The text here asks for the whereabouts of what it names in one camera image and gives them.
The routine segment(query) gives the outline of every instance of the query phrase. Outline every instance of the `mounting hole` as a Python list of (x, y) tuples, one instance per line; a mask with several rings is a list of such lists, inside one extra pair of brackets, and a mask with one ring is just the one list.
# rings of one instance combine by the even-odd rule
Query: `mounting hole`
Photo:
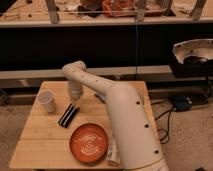
[(158, 150), (155, 150), (155, 154), (158, 154), (159, 153), (159, 151)]

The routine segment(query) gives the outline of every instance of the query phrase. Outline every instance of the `black object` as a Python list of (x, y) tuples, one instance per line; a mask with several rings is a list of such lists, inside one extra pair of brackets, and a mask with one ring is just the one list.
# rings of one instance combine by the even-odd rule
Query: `black object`
[(202, 58), (202, 57), (198, 57), (198, 56), (189, 56), (183, 60), (183, 64), (185, 66), (192, 66), (192, 67), (198, 66), (199, 67), (199, 66), (205, 64), (207, 61), (208, 61), (208, 59), (206, 59), (206, 58)]
[(173, 104), (176, 112), (188, 111), (192, 107), (191, 99), (187, 95), (172, 95), (169, 100)]
[(78, 6), (78, 12), (80, 12), (80, 14), (84, 14), (84, 15), (88, 15), (92, 18), (97, 17), (98, 15), (101, 14), (102, 8), (100, 8), (99, 6), (95, 6), (95, 5), (90, 5), (87, 7), (84, 7), (82, 5)]
[(70, 104), (64, 112), (63, 116), (58, 121), (58, 124), (64, 128), (67, 128), (78, 110), (79, 108), (76, 108), (75, 106)]
[(204, 169), (203, 167), (200, 167), (200, 168), (196, 169), (195, 171), (207, 171), (207, 170)]
[(206, 97), (202, 93), (172, 95), (169, 100), (175, 107), (176, 112), (188, 111), (208, 104)]
[(25, 0), (25, 2), (26, 2), (27, 4), (31, 4), (31, 3), (33, 3), (33, 1), (32, 1), (32, 0)]
[(181, 64), (172, 53), (170, 68), (177, 78), (213, 76), (213, 60), (197, 56), (186, 57)]

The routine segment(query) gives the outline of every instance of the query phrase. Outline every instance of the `orange bowl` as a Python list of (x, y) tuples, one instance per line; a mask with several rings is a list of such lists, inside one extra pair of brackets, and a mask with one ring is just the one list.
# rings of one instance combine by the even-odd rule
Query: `orange bowl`
[(106, 154), (108, 138), (97, 124), (88, 123), (78, 127), (70, 138), (70, 150), (80, 162), (92, 164)]

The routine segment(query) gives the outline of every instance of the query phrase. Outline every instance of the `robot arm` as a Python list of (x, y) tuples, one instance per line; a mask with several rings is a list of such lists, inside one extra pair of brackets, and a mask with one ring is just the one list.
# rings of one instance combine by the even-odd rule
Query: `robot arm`
[(80, 98), (83, 84), (105, 96), (122, 166), (135, 171), (168, 171), (137, 90), (127, 82), (104, 79), (86, 73), (85, 69), (81, 61), (63, 67), (70, 95)]

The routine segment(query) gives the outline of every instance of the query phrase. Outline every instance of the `cable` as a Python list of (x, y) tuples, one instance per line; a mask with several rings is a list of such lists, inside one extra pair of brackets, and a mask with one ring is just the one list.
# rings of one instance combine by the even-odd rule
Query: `cable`
[(168, 102), (168, 101), (169, 101), (169, 99), (164, 99), (164, 100), (160, 100), (160, 101), (157, 101), (157, 102), (153, 102), (153, 103), (151, 103), (151, 105), (156, 105), (156, 104)]
[(166, 110), (165, 112), (163, 112), (162, 114), (160, 114), (159, 116), (157, 116), (157, 117), (155, 118), (155, 121), (157, 121), (158, 119), (160, 119), (160, 118), (161, 118), (162, 116), (164, 116), (165, 114), (167, 114), (167, 113), (169, 113), (169, 112), (172, 112), (173, 109), (174, 109), (174, 107), (172, 106), (171, 109)]
[(166, 131), (166, 135), (160, 139), (161, 144), (166, 144), (167, 142), (169, 142), (169, 139), (170, 139), (170, 137), (169, 137), (170, 117), (171, 117), (172, 111), (173, 111), (173, 110), (170, 110), (170, 112), (169, 112), (169, 114), (168, 114), (167, 131)]
[(168, 114), (168, 120), (167, 120), (167, 129), (163, 129), (163, 128), (158, 129), (158, 131), (163, 131), (163, 132), (165, 132), (165, 135), (164, 135), (162, 138), (160, 138), (161, 144), (166, 144), (166, 143), (168, 143), (169, 140), (170, 140), (169, 131), (170, 131), (170, 117), (171, 117), (172, 111), (174, 111), (174, 106), (172, 106), (171, 109), (166, 110), (165, 112), (163, 112), (162, 114), (160, 114), (159, 116), (157, 116), (157, 117), (155, 118), (155, 121), (157, 121), (157, 120), (160, 119), (162, 116), (164, 116), (165, 114), (169, 113), (169, 114)]

